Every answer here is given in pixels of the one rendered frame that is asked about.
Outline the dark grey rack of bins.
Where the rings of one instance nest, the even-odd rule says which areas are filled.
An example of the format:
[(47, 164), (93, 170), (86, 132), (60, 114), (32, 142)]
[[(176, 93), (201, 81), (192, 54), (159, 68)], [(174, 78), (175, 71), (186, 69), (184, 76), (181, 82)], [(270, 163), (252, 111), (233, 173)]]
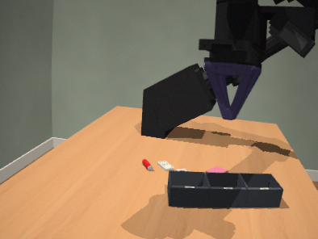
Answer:
[(272, 174), (169, 170), (169, 175), (169, 207), (279, 208), (282, 199), (283, 188)]

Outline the white domino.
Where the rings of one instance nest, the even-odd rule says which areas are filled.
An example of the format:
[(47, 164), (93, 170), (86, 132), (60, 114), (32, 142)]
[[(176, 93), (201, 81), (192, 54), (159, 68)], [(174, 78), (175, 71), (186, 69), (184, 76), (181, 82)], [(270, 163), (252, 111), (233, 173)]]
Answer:
[(167, 161), (158, 161), (157, 164), (164, 170), (174, 170), (174, 167), (172, 167)]

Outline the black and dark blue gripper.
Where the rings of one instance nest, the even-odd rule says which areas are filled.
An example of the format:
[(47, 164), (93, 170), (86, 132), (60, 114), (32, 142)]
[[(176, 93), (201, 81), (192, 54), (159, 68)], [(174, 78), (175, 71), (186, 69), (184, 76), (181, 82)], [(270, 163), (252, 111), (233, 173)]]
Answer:
[[(262, 64), (259, 61), (265, 60), (265, 51), (252, 42), (228, 39), (230, 3), (250, 2), (231, 0), (217, 4), (215, 39), (199, 39), (199, 50), (213, 50), (208, 51), (210, 52), (209, 57), (204, 57), (203, 68), (211, 83), (224, 120), (236, 119), (262, 72)], [(230, 75), (241, 77), (231, 106), (225, 80), (226, 76)]]

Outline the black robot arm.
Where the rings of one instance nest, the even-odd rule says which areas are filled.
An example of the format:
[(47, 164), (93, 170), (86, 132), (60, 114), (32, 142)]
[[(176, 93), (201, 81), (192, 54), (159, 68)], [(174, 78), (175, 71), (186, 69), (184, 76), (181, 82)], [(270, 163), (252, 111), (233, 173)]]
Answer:
[[(248, 40), (266, 52), (265, 60), (287, 46), (302, 58), (315, 46), (318, 0), (296, 0), (301, 6), (259, 6), (258, 0), (230, 3), (229, 40)], [(317, 19), (317, 20), (316, 20)], [(270, 37), (266, 38), (267, 20)], [(210, 102), (216, 99), (203, 67), (195, 73)]]

